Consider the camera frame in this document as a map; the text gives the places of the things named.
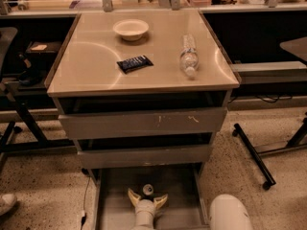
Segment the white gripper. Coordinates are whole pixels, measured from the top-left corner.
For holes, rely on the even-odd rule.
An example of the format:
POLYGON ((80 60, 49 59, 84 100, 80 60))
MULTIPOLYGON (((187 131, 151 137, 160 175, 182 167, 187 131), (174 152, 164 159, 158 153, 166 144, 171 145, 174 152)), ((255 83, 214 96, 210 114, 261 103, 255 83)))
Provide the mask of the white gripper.
POLYGON ((128 196, 135 208, 136 221, 153 221, 156 210, 160 209, 168 200, 168 195, 155 197, 153 201, 142 199, 131 188, 128 188, 128 196))

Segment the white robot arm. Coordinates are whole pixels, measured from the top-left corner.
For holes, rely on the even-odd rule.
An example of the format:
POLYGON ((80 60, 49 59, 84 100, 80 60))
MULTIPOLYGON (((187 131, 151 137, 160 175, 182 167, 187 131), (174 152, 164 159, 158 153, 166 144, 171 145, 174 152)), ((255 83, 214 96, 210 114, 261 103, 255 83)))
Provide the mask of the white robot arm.
MULTIPOLYGON (((128 197, 135 214, 131 230, 156 230, 156 213, 167 202, 168 195, 154 196, 153 187, 147 184, 142 195, 128 188, 128 197)), ((210 230, 253 230, 245 205, 237 197, 227 194, 218 195, 212 201, 209 227, 210 230)))

